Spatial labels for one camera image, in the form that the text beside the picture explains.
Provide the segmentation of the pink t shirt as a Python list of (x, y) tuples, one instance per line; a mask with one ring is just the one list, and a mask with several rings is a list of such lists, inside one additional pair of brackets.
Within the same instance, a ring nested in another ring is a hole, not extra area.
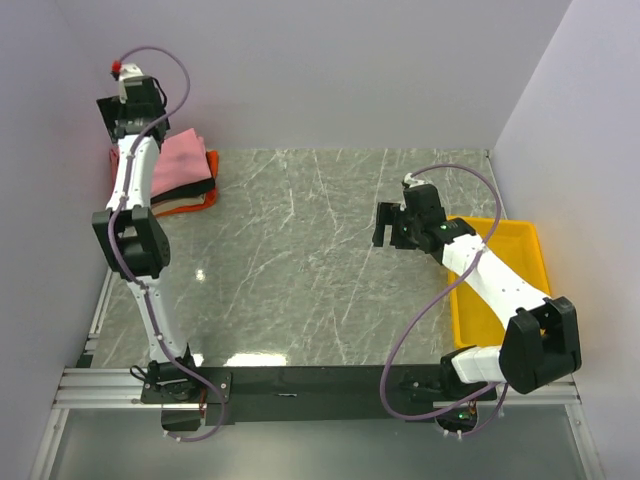
[(212, 178), (204, 139), (194, 128), (165, 139), (155, 165), (151, 196)]

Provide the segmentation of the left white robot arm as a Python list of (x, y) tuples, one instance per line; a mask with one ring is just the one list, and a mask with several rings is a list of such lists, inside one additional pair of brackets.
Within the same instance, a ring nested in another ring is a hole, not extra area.
[(149, 364), (131, 374), (145, 392), (186, 402), (200, 388), (188, 342), (170, 308), (168, 237), (151, 208), (151, 186), (160, 147), (169, 128), (167, 99), (158, 81), (126, 65), (116, 75), (118, 95), (98, 107), (119, 163), (107, 206), (92, 227), (111, 271), (126, 281), (149, 342)]

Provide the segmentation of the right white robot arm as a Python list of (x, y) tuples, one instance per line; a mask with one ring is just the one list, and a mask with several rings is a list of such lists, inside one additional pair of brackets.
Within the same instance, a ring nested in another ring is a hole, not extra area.
[(507, 383), (528, 394), (582, 366), (577, 311), (521, 278), (461, 217), (447, 218), (437, 188), (406, 185), (401, 203), (377, 206), (372, 243), (420, 250), (463, 279), (504, 329), (499, 346), (469, 346), (442, 357), (438, 386), (452, 399), (473, 386)]

